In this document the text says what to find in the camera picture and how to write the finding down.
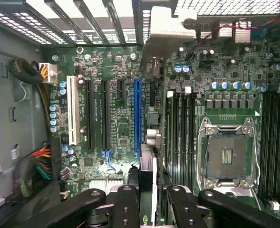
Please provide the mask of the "silver chipset heat sink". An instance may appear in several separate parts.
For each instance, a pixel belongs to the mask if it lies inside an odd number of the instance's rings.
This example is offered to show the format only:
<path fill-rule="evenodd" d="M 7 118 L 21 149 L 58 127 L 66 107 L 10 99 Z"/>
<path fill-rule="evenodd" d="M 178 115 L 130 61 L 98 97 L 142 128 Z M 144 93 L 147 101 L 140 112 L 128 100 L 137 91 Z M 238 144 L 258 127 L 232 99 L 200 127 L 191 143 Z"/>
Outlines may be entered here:
<path fill-rule="evenodd" d="M 92 180 L 89 184 L 90 189 L 100 189 L 106 193 L 109 193 L 111 188 L 116 185 L 123 185 L 128 183 L 128 178 L 123 177 L 108 177 L 104 179 Z"/>

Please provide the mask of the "metal socket cover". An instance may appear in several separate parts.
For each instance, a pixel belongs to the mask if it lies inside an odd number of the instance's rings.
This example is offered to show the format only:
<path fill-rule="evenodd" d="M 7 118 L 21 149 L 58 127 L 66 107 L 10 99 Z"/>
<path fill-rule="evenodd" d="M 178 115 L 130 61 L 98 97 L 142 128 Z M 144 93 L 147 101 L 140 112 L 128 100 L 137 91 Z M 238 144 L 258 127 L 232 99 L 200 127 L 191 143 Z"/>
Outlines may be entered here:
<path fill-rule="evenodd" d="M 254 183 L 248 180 L 203 180 L 202 189 L 214 189 L 223 194 L 236 197 L 254 197 Z"/>

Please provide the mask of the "CPU socket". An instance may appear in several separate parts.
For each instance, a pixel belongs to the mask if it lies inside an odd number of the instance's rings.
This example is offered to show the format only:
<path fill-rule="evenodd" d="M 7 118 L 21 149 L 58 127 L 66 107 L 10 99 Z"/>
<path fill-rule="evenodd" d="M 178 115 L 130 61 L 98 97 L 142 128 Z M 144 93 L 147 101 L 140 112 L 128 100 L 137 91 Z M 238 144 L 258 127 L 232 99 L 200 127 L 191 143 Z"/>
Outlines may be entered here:
<path fill-rule="evenodd" d="M 199 189 L 258 186 L 261 171 L 257 142 L 257 128 L 251 117 L 233 124 L 203 118 L 196 140 Z"/>

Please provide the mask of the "green motherboard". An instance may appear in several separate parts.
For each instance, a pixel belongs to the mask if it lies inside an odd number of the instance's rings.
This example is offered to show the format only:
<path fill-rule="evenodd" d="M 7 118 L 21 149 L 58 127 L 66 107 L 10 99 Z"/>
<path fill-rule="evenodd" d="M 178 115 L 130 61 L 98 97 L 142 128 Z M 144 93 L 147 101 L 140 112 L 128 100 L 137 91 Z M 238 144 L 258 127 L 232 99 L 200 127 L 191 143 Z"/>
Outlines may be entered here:
<path fill-rule="evenodd" d="M 134 80 L 142 79 L 141 47 L 77 47 L 47 51 L 42 73 L 54 73 L 50 86 L 49 119 L 55 149 L 62 157 L 66 195 L 89 189 L 92 180 L 128 177 L 139 169 L 134 155 Z M 214 124 L 243 123 L 251 117 L 257 128 L 259 185 L 248 204 L 280 217 L 280 40 L 235 44 L 207 44 L 192 51 L 186 45 L 182 58 L 191 67 L 194 89 L 194 144 L 192 185 L 199 193 L 196 161 L 197 132 L 203 118 Z M 78 77 L 80 143 L 69 144 L 67 76 Z M 95 149 L 87 141 L 87 81 L 94 82 Z M 109 81 L 111 149 L 104 151 L 101 80 Z"/>

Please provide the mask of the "blue expansion slot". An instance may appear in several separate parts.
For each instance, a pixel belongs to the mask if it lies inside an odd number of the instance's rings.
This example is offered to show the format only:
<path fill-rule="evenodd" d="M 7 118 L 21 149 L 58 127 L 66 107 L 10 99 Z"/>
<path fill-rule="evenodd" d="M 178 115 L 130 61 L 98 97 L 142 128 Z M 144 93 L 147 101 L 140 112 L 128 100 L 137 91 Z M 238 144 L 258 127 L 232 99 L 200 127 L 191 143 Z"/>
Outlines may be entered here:
<path fill-rule="evenodd" d="M 142 143 L 142 80 L 134 80 L 134 155 L 140 156 Z"/>

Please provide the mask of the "long black expansion slot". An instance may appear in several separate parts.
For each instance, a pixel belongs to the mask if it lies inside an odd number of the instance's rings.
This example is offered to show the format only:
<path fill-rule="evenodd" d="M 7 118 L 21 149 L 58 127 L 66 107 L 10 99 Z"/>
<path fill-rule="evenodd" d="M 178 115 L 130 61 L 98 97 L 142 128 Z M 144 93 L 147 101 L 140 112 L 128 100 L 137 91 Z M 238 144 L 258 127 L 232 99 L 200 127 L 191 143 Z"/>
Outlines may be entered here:
<path fill-rule="evenodd" d="M 111 133 L 110 133 L 110 87 L 109 81 L 101 80 L 101 112 L 102 112 L 102 134 L 103 134 L 103 150 L 111 149 Z"/>
<path fill-rule="evenodd" d="M 87 81 L 87 141 L 88 149 L 94 150 L 96 147 L 95 134 L 95 99 L 94 99 L 94 82 Z"/>

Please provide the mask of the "white expansion slot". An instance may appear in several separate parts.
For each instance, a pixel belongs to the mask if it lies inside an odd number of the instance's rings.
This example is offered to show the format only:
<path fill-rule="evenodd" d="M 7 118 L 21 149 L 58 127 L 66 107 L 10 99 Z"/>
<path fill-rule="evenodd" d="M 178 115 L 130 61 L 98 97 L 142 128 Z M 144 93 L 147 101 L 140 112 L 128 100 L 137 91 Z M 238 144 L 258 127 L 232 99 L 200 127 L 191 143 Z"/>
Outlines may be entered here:
<path fill-rule="evenodd" d="M 66 80 L 69 144 L 78 145 L 80 143 L 78 77 L 67 76 Z"/>

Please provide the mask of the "open black PC case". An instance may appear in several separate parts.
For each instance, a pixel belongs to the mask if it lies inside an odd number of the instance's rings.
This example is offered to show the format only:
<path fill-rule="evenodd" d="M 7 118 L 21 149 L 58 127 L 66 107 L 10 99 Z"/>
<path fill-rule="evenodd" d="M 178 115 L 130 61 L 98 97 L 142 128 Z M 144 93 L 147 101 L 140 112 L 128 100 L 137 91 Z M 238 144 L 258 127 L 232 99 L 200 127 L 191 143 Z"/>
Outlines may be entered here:
<path fill-rule="evenodd" d="M 174 18 L 196 12 L 196 21 L 184 23 L 196 32 L 185 43 L 192 51 L 209 43 L 232 48 L 280 40 L 280 0 L 0 0 L 0 228 L 72 198 L 50 131 L 48 96 L 56 75 L 42 73 L 47 51 L 143 52 L 154 6 L 169 8 Z"/>

